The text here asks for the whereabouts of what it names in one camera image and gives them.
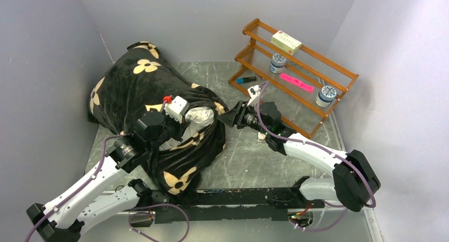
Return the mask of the white pillow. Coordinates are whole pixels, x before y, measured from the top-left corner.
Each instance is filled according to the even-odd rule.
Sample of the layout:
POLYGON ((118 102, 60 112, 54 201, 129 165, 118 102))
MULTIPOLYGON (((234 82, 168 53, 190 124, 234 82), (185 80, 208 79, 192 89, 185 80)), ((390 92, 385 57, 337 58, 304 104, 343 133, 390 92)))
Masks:
POLYGON ((183 132, 182 140, 178 141, 170 138, 159 147, 159 150, 172 150, 187 146, 193 137, 198 136, 200 130, 207 128, 213 123, 214 111, 210 107, 196 107, 190 109, 186 113, 185 118, 187 122, 190 122, 190 125, 183 132))

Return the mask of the black pillowcase with beige flowers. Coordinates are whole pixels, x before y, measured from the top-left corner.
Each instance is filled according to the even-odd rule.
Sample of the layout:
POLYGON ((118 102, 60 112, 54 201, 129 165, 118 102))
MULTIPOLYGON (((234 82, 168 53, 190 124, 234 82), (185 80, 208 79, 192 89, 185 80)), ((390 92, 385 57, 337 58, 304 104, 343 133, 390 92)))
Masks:
POLYGON ((89 116, 115 135, 127 134, 146 112, 160 111, 165 96, 181 96, 190 104, 188 111, 196 107, 214 111, 213 123, 187 146, 158 150, 142 163, 158 189, 175 201, 191 204, 202 172, 226 146, 226 127, 217 117, 229 109, 215 92, 186 80, 154 44, 139 41, 128 46, 94 87, 89 116))

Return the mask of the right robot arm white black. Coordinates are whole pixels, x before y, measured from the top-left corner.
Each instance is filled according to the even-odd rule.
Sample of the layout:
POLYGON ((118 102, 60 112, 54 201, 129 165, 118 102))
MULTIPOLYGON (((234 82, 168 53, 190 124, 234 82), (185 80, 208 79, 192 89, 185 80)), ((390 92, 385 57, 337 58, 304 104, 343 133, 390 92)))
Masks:
POLYGON ((358 150, 348 153, 332 149, 304 137, 282 121, 273 102, 255 107, 239 101, 218 120, 229 127, 251 128, 264 135, 274 152, 299 158, 329 175, 300 179, 291 193, 296 207, 303 208, 314 200, 339 202, 353 212, 375 207, 374 194, 381 183, 365 155, 358 150))

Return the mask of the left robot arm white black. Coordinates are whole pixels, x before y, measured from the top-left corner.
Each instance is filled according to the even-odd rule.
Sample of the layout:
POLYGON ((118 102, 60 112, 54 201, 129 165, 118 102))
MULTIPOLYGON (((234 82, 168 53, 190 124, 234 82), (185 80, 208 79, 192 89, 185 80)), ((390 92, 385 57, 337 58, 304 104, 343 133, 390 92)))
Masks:
POLYGON ((103 148, 98 163, 74 185, 46 204, 35 203, 26 210, 33 228, 25 241, 34 232, 43 241, 79 241, 91 228, 121 211, 166 206, 165 202, 153 200, 152 189, 141 179, 131 180, 123 189, 100 200, 97 197, 181 132, 184 124, 184 111, 166 107, 146 112, 130 133, 113 136, 114 144, 103 148))

